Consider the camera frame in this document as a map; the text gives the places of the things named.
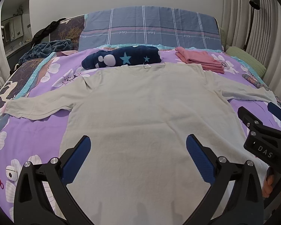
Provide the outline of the person's right hand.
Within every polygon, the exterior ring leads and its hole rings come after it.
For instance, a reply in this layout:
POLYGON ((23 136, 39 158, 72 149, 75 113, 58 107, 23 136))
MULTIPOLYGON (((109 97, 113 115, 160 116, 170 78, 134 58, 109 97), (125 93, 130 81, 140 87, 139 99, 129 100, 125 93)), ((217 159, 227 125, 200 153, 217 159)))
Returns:
POLYGON ((273 191, 275 178, 277 177, 275 170, 268 167, 266 177, 263 181, 262 196, 268 198, 273 191))

